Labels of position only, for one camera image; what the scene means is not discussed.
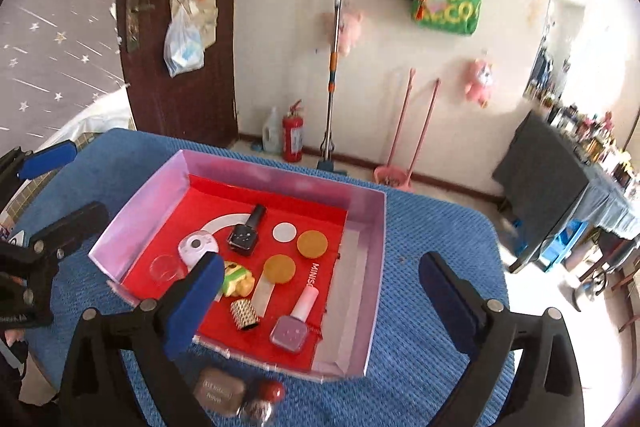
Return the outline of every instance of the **pink broom handle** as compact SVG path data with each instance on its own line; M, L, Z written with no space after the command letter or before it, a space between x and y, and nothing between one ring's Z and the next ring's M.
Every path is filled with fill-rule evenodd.
M404 120L404 114L406 113L406 106L409 103L409 93L414 84L415 68L409 70L409 84L406 86L406 95L404 96L404 103L402 104L402 112L400 113L400 120L398 121L398 128L396 129L396 136L394 137L394 144L391 146L391 152L389 153L389 159L386 162L386 166L391 165L391 160L396 153L396 145L398 144L398 136L400 136L400 129L402 128L402 121Z
M431 113L433 112L433 104L436 101L436 96L438 94L438 88L440 87L440 79L436 80L436 85L433 88L433 96L431 97L431 105L429 106L429 112L427 113L427 120L424 122L424 127L422 128L422 134L420 135L420 141L418 142L418 147L415 149L414 159L411 162L411 166L409 167L409 172L407 172L406 178L407 180L411 179L411 174L414 173L415 162L418 159L418 154L420 154L420 149L422 148L422 142L424 141L424 136L427 134L427 127L429 126L429 121L431 120Z

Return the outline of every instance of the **purple nail polish bottle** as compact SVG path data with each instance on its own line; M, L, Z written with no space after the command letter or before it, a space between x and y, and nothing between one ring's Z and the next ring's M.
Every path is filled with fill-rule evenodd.
M304 346L309 328L305 321L318 298L318 288L306 286L290 315L278 319L271 331L271 343L291 353L299 353Z

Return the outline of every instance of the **fire extinguisher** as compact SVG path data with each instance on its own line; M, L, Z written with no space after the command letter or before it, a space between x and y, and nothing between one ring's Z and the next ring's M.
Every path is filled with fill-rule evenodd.
M287 162L296 163L302 160L302 129L305 121L302 120L300 107L302 100L298 100L289 107L289 113L282 119L282 131L284 133L284 148L282 157Z

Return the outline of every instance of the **white plastic bag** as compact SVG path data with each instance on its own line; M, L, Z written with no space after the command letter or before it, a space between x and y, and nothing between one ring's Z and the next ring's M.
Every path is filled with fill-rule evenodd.
M182 5L166 31L164 62L172 78L176 74L199 70L204 66L204 48L200 32Z

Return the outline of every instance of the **door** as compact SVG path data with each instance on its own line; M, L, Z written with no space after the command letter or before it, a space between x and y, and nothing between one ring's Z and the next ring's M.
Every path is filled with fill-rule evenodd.
M205 66L171 78L163 58L169 0L140 0L138 50L127 52L126 0L116 0L120 56L138 130L224 147L238 136L234 93L234 0L216 0L216 42Z

